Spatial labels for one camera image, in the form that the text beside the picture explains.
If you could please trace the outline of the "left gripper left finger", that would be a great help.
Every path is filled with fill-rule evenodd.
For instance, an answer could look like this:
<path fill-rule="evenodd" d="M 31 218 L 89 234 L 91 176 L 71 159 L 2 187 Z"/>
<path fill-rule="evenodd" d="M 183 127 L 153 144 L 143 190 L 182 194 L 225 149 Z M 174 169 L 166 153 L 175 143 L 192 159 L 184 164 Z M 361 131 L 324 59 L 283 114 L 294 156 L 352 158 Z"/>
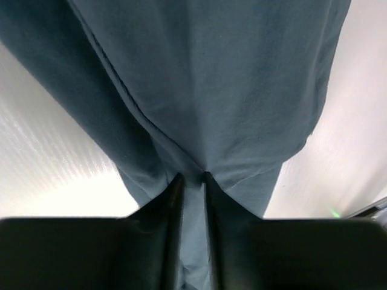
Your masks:
<path fill-rule="evenodd" d="M 184 178 L 123 218 L 1 220 L 2 289 L 174 289 Z"/>

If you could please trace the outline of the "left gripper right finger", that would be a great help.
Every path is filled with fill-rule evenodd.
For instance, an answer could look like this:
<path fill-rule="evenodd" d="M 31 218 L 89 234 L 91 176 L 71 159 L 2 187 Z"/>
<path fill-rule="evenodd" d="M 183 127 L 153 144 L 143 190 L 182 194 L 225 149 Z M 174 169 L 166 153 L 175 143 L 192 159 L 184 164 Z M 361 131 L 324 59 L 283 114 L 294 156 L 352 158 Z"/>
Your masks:
<path fill-rule="evenodd" d="M 385 289 L 386 229 L 367 217 L 261 219 L 204 174 L 213 289 Z"/>

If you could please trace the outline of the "blue grey t shirt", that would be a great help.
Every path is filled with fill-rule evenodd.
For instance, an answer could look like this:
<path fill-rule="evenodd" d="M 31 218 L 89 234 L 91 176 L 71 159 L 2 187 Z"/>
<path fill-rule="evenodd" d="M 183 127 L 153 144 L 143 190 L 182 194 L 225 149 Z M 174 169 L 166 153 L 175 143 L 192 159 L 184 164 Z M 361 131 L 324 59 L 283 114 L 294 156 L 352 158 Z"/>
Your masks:
<path fill-rule="evenodd" d="M 203 173 L 253 214 L 320 119 L 349 1 L 2 1 L 1 42 L 145 205 L 186 179 L 178 289 L 210 289 Z"/>

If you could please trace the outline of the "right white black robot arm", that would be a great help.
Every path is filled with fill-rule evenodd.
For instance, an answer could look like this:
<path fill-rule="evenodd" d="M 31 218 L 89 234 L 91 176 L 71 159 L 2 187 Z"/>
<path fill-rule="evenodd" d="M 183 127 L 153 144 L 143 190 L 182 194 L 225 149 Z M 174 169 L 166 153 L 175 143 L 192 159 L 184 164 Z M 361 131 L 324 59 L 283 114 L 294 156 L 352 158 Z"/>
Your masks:
<path fill-rule="evenodd" d="M 347 218 L 370 219 L 386 229 L 386 197 L 361 208 L 360 210 L 347 216 Z"/>

